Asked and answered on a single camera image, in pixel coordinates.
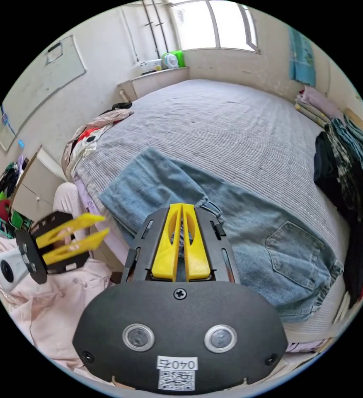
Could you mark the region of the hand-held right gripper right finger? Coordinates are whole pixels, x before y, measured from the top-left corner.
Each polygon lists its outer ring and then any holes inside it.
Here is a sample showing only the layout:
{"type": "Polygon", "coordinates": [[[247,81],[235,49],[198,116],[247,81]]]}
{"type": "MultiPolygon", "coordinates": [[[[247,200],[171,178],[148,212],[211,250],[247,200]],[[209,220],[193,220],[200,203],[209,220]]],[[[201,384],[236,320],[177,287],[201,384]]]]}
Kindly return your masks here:
{"type": "Polygon", "coordinates": [[[207,280],[211,274],[195,208],[182,204],[184,262],[188,282],[207,280]]]}

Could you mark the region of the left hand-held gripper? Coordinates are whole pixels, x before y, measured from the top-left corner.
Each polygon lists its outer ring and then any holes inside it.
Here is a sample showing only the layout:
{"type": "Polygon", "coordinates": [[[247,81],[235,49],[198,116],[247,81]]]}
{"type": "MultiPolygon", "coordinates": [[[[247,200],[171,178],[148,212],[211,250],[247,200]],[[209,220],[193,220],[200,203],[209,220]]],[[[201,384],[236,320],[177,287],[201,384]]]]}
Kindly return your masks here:
{"type": "Polygon", "coordinates": [[[49,275],[64,274],[82,267],[90,252],[99,248],[110,228],[78,241],[74,232],[103,220],[103,216],[91,213],[73,218],[69,213],[55,211],[39,220],[32,232],[18,232],[16,242],[32,279],[44,284],[49,275]]]}

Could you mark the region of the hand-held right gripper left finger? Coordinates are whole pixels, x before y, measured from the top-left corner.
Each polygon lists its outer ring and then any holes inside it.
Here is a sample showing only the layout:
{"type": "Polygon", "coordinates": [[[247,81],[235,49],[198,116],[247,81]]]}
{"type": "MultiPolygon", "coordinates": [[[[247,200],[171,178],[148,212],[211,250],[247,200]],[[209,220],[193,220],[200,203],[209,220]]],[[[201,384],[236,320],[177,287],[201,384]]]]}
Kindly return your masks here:
{"type": "Polygon", "coordinates": [[[182,204],[171,204],[160,236],[151,273],[153,278],[176,281],[182,204]]]}

